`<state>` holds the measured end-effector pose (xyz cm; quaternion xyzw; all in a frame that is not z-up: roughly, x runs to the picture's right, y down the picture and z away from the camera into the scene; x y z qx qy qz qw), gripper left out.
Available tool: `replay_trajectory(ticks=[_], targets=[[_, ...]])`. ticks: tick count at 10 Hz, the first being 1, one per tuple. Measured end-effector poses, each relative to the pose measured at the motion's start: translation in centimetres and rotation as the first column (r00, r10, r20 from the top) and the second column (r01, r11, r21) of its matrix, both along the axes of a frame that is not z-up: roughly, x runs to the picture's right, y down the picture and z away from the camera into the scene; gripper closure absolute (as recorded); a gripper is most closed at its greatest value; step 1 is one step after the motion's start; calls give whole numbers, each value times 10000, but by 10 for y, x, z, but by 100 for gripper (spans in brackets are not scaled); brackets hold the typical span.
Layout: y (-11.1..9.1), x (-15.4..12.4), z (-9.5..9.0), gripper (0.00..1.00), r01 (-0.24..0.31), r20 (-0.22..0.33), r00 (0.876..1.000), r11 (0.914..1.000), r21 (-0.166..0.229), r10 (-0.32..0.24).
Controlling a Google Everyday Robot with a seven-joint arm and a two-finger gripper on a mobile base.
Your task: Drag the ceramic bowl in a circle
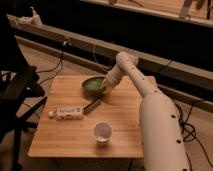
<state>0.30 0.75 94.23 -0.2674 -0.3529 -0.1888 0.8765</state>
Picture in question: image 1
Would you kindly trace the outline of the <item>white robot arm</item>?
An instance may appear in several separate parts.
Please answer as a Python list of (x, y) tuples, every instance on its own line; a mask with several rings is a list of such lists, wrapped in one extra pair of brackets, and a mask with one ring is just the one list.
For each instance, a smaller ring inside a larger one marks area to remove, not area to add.
[(145, 171), (190, 171), (176, 106), (147, 79), (137, 64), (136, 56), (119, 52), (116, 64), (102, 83), (104, 93), (111, 92), (127, 75), (142, 97), (139, 123)]

